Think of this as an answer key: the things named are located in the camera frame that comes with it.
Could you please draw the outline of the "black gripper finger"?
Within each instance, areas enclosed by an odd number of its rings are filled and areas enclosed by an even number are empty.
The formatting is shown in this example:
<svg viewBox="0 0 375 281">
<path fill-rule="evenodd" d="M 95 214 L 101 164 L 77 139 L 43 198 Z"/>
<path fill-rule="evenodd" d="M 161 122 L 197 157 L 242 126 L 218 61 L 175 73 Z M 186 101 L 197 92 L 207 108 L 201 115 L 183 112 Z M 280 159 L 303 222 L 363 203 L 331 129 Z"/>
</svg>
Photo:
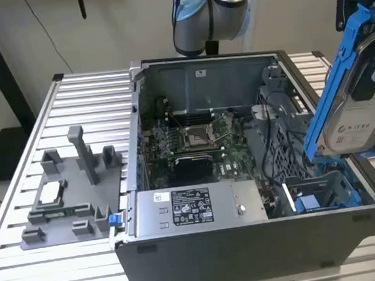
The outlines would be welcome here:
<svg viewBox="0 0 375 281">
<path fill-rule="evenodd" d="M 357 57 L 357 81 L 352 90 L 354 100 L 372 98 L 375 94 L 375 40 Z"/>
</svg>

